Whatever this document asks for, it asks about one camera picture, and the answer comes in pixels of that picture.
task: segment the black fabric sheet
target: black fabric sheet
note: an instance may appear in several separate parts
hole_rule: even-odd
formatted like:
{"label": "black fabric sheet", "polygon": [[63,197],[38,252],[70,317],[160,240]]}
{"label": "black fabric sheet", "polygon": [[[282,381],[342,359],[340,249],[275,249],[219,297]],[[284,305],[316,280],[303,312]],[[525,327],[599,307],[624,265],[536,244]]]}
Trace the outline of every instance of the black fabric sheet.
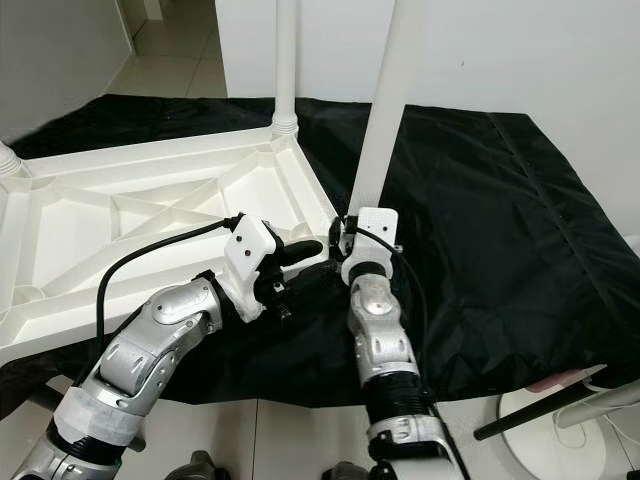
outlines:
{"label": "black fabric sheet", "polygon": [[[299,143],[339,214],[346,212],[369,108],[297,102]],[[268,125],[272,112],[270,99],[108,95],[13,148],[34,158],[253,128]],[[396,269],[405,325],[438,399],[506,392],[596,364],[609,365],[616,384],[639,376],[640,262],[526,115],[408,106],[381,206],[399,212],[398,242],[427,295],[425,325]],[[208,337],[164,397],[359,403],[345,289],[327,271],[300,283],[312,294],[290,325],[261,319]],[[5,366],[0,415],[43,378],[73,374],[85,355],[86,343]]]}

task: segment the white bracket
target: white bracket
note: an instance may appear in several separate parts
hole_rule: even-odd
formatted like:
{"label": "white bracket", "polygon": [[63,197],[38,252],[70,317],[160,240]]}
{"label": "white bracket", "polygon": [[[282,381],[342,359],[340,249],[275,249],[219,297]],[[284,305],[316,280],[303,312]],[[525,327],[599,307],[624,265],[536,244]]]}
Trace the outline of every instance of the white bracket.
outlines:
{"label": "white bracket", "polygon": [[256,300],[253,287],[260,263],[275,251],[276,241],[262,220],[249,215],[242,217],[224,247],[225,265],[216,280],[247,323],[265,309]]}
{"label": "white bracket", "polygon": [[[385,243],[393,246],[396,241],[398,213],[390,208],[363,207],[358,213],[358,228],[371,232]],[[359,263],[374,262],[381,265],[387,278],[393,276],[391,252],[375,240],[356,233],[353,239],[353,250],[342,263],[342,281],[349,285],[349,271]]]}

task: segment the white wall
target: white wall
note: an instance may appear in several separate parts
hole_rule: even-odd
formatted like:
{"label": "white wall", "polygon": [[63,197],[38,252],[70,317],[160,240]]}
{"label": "white wall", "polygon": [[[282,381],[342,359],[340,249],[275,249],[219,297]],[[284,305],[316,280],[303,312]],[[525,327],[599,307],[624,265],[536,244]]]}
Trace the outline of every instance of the white wall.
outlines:
{"label": "white wall", "polygon": [[[275,0],[217,0],[229,96],[273,96]],[[298,95],[370,101],[391,0],[301,0]],[[432,0],[410,103],[524,112],[640,233],[640,2]]]}
{"label": "white wall", "polygon": [[100,95],[129,53],[116,0],[0,0],[0,139]]}

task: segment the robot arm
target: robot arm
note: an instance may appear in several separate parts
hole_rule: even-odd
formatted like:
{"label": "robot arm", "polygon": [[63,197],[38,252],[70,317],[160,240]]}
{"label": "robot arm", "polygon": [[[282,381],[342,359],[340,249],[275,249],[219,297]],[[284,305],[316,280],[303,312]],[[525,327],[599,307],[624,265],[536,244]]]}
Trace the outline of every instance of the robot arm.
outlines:
{"label": "robot arm", "polygon": [[400,304],[389,282],[391,253],[353,229],[357,221],[358,230],[389,246],[395,241],[397,218],[393,210],[362,208],[357,220],[346,222],[340,241],[352,246],[341,274],[351,288],[348,324],[371,423],[369,454],[378,462],[369,478],[460,480],[465,478],[464,465],[422,386],[411,343],[400,324]]}
{"label": "robot arm", "polygon": [[[340,274],[351,289],[348,324],[371,422],[369,452],[378,462],[369,479],[459,480],[464,466],[424,392],[400,324],[400,305],[391,293],[389,244],[395,240],[396,224],[392,210],[363,208],[357,219],[338,229],[333,246],[334,253],[343,254]],[[250,322],[270,309],[285,318],[281,266],[321,250],[322,245],[312,241],[285,247],[268,224],[243,216],[225,247],[222,274],[205,272],[145,302],[84,383],[68,390],[47,432],[12,478],[113,479],[124,449],[180,360],[232,317]]]}
{"label": "robot arm", "polygon": [[268,224],[242,216],[225,247],[224,271],[218,277],[204,272],[149,298],[82,385],[67,391],[12,478],[113,479],[180,360],[232,317],[250,322],[266,308],[278,308],[280,267],[321,251],[315,241],[285,247]]}

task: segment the white tape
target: white tape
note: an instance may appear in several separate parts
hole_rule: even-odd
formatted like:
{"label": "white tape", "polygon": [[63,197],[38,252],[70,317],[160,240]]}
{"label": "white tape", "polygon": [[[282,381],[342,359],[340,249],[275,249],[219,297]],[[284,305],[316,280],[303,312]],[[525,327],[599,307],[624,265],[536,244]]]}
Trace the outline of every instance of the white tape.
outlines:
{"label": "white tape", "polygon": [[126,447],[138,433],[144,417],[105,405],[84,390],[71,387],[53,414],[58,433],[67,442],[93,437]]}

